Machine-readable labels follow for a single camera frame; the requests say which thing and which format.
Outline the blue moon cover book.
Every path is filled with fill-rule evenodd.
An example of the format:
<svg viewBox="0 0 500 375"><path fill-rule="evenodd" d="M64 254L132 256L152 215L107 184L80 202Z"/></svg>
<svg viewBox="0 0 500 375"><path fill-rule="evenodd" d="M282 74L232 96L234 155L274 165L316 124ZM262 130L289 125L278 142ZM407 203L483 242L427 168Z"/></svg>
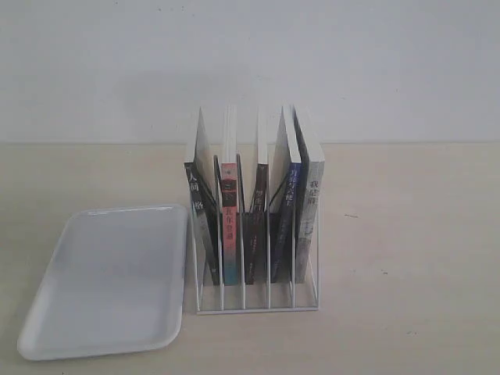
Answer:
<svg viewBox="0 0 500 375"><path fill-rule="evenodd" d="M278 280L285 245L291 229L295 196L300 176L301 156L294 125L294 108L281 109L270 174L271 254L270 277Z"/></svg>

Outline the white plastic tray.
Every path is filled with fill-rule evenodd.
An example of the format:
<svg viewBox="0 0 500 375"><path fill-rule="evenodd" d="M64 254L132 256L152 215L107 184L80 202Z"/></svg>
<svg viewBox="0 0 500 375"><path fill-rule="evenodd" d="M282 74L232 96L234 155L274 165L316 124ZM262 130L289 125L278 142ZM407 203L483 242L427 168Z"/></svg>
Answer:
<svg viewBox="0 0 500 375"><path fill-rule="evenodd" d="M164 348L179 334L188 212L79 212L66 223L20 332L30 361Z"/></svg>

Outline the red teal spine book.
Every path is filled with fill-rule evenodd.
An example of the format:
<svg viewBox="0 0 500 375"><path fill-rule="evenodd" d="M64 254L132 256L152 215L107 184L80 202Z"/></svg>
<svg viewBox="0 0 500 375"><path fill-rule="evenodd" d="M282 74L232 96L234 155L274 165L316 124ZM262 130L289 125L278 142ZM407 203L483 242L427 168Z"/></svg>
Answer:
<svg viewBox="0 0 500 375"><path fill-rule="evenodd" d="M236 161L237 110L235 105L229 105L226 108L223 119L223 152L220 160L220 188L223 219L223 272L225 285L235 285L238 283L238 178Z"/></svg>

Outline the white cat cover book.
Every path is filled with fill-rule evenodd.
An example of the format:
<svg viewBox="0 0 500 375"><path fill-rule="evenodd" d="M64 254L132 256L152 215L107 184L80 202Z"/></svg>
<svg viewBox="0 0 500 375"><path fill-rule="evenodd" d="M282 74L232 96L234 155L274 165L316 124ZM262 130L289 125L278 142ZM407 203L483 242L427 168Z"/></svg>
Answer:
<svg viewBox="0 0 500 375"><path fill-rule="evenodd" d="M294 107L294 126L302 161L296 204L295 282L304 283L320 200L325 156L307 109Z"/></svg>

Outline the black grey book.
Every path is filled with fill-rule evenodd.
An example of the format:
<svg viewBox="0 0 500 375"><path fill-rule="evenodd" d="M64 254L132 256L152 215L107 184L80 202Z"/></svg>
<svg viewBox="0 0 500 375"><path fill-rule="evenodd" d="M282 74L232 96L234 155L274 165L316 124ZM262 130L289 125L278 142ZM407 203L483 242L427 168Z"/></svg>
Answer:
<svg viewBox="0 0 500 375"><path fill-rule="evenodd" d="M205 249L205 260L214 285L220 284L218 258L218 234L216 222L216 201L214 198L213 156L205 130L202 108L196 116L197 123L188 138L184 168L187 176L191 202L195 208L198 233Z"/></svg>

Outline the dark brown spine book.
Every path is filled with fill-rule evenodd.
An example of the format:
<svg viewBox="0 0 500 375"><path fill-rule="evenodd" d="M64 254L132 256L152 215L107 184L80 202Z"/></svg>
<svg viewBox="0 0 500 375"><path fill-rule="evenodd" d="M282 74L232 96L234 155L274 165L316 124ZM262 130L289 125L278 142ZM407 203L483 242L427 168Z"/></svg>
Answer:
<svg viewBox="0 0 500 375"><path fill-rule="evenodd" d="M253 174L253 192L246 224L245 244L245 281L254 284L255 269L259 253L263 246L263 224L266 211L266 185L268 180L268 150L267 150L266 116L258 107L256 120L256 151L255 172Z"/></svg>

